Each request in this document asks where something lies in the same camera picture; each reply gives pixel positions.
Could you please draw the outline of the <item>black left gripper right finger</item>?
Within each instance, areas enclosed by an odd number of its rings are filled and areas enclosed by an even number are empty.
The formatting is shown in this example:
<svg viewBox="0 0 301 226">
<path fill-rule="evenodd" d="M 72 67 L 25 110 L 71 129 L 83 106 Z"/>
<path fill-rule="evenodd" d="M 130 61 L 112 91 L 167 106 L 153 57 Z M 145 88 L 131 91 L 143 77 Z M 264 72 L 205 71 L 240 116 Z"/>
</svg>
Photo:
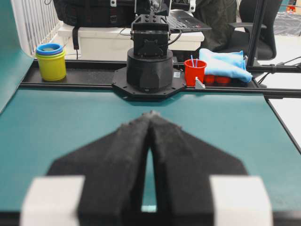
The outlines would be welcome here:
<svg viewBox="0 0 301 226">
<path fill-rule="evenodd" d="M 158 211 L 174 226 L 270 226 L 273 214 L 260 177 L 242 161 L 157 114 L 149 132 Z"/>
</svg>

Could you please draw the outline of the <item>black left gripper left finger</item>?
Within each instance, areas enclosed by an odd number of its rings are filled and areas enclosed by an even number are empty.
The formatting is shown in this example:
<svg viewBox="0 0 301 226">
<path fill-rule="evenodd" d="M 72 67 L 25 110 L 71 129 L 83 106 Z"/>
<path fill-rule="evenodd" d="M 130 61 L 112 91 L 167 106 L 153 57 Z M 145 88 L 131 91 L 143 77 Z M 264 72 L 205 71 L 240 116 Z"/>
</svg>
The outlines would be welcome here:
<svg viewBox="0 0 301 226">
<path fill-rule="evenodd" d="M 120 226 L 142 204 L 150 119 L 143 115 L 60 158 L 36 177 L 22 205 L 23 226 Z"/>
</svg>

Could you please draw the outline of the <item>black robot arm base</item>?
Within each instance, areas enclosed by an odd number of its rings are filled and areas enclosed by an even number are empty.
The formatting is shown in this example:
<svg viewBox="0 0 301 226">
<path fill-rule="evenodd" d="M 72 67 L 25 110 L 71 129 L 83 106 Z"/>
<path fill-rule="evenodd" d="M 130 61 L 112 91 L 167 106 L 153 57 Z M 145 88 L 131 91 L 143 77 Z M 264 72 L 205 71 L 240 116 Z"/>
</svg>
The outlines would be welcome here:
<svg viewBox="0 0 301 226">
<path fill-rule="evenodd" d="M 184 90 L 184 73 L 174 69 L 169 39 L 164 16 L 139 15 L 131 25 L 134 46 L 127 52 L 126 67 L 114 72 L 113 87 L 136 98 L 167 98 Z"/>
</svg>

